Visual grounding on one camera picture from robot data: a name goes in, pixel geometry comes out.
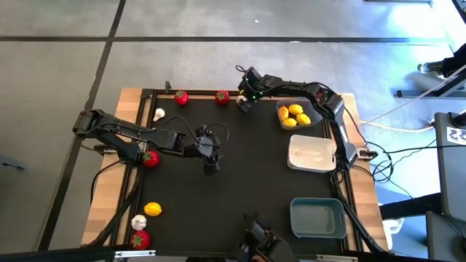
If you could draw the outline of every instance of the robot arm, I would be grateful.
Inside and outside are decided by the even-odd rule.
[[[145,142],[162,154],[204,159],[206,175],[218,171],[218,138],[207,127],[194,131],[194,142],[188,143],[186,133],[166,129],[150,129],[116,118],[102,110],[86,110],[79,113],[73,132],[80,138],[95,138],[118,153],[120,160],[128,165],[141,163],[144,152],[138,143],[127,142],[119,135]]]
[[[247,112],[262,97],[292,95],[309,99],[316,112],[330,124],[336,142],[337,166],[346,170],[351,168],[357,159],[357,151],[348,141],[343,122],[344,102],[339,95],[318,83],[285,82],[280,77],[261,76],[253,67],[244,73],[238,87],[242,97],[237,104],[241,110]]]

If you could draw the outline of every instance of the gray floor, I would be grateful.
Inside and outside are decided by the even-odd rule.
[[[0,35],[106,36],[117,0],[0,0]],[[322,36],[443,38],[427,4],[362,0],[128,1],[117,36]],[[28,165],[0,169],[0,253],[32,250],[50,205],[71,126],[95,77],[103,43],[0,43],[0,154]],[[95,108],[114,112],[122,87],[234,90],[235,64],[296,81],[320,81],[353,92],[361,119],[405,100],[398,88],[427,89],[436,79],[417,63],[451,55],[448,45],[326,43],[115,43]],[[420,128],[437,111],[460,111],[463,100],[420,100],[378,123]],[[425,146],[432,131],[400,134],[365,126],[364,135],[387,149]],[[92,176],[101,157],[80,152],[51,248],[79,246],[89,210]],[[401,162],[393,180],[415,196],[438,190],[434,151]],[[383,187],[402,192],[396,186]]]

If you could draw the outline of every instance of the red strawberry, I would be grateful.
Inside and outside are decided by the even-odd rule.
[[[218,105],[226,105],[230,99],[228,91],[220,90],[216,93],[216,102]]]
[[[136,250],[145,250],[151,242],[151,236],[144,230],[134,232],[131,237],[131,245]]]
[[[143,164],[146,167],[155,167],[157,164],[159,164],[159,161],[159,154],[156,151],[147,151],[143,155]]]
[[[184,91],[178,91],[176,94],[175,94],[175,101],[178,105],[180,106],[184,106],[188,103],[188,93],[184,92]]]

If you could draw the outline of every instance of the shoe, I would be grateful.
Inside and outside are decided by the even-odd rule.
[[[421,73],[441,73],[443,67],[443,61],[423,63],[417,65],[417,70]]]

